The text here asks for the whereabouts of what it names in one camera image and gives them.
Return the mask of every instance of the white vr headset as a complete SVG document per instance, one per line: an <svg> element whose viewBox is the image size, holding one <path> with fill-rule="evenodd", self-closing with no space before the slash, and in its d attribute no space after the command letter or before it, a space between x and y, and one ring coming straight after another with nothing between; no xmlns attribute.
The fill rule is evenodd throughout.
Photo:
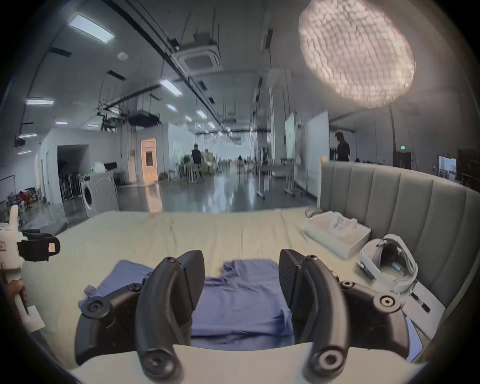
<svg viewBox="0 0 480 384"><path fill-rule="evenodd" d="M399 236L392 234L365 244L357 265L370 279L378 280L393 293L403 293L409 289L418 273L417 263L407 246ZM380 271L382 265L392 265L396 270L403 269L406 275L392 281Z"/></svg>

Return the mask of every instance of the washing machine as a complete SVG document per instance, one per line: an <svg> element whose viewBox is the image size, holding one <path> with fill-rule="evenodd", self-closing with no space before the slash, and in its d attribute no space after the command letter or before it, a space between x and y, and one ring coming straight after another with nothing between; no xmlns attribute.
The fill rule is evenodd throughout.
<svg viewBox="0 0 480 384"><path fill-rule="evenodd" d="M80 185L88 217L106 211L119 211L117 187L112 173L86 176Z"/></svg>

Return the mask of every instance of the screw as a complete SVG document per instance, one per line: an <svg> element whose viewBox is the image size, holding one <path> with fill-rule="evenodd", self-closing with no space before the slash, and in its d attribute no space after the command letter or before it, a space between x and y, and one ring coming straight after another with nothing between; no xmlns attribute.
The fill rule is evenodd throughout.
<svg viewBox="0 0 480 384"><path fill-rule="evenodd" d="M98 312L100 309L102 309L102 307L103 307L102 302L95 300L88 305L88 310L90 312Z"/></svg>
<svg viewBox="0 0 480 384"><path fill-rule="evenodd" d="M391 298L390 296L383 296L383 297L380 298L380 303L384 307L391 307L395 304L395 300L393 298Z"/></svg>
<svg viewBox="0 0 480 384"><path fill-rule="evenodd" d="M349 288L352 288L353 287L353 283L351 281L342 281L340 283L340 286L343 288L343 289L349 289Z"/></svg>
<svg viewBox="0 0 480 384"><path fill-rule="evenodd" d="M141 289L140 284L132 283L132 284L128 285L128 290L130 290L132 292L138 292L140 289Z"/></svg>

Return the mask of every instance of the gray concrete floor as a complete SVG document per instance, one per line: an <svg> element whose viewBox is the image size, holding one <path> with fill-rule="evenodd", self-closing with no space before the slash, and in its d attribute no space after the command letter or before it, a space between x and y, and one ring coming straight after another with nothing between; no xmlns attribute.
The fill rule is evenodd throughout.
<svg viewBox="0 0 480 384"><path fill-rule="evenodd" d="M258 177L240 175L232 169L216 176L207 176L199 184L160 182L147 187L118 187L121 211L140 212L249 212L263 209L315 206L311 196L297 193L295 197L284 193L285 179L273 179L265 199L257 196ZM59 221L73 227L88 219L81 197L62 204L34 203L28 212L20 213L27 222L23 228L41 228Z"/></svg>

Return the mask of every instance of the whiteboard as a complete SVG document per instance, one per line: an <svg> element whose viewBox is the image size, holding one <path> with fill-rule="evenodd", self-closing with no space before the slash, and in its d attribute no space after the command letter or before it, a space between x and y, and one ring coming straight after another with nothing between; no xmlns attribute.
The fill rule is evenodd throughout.
<svg viewBox="0 0 480 384"><path fill-rule="evenodd" d="M287 142L287 159L295 160L295 112L285 120L285 138Z"/></svg>
<svg viewBox="0 0 480 384"><path fill-rule="evenodd" d="M321 156L330 158L328 112L307 122L307 192L318 197L318 164Z"/></svg>

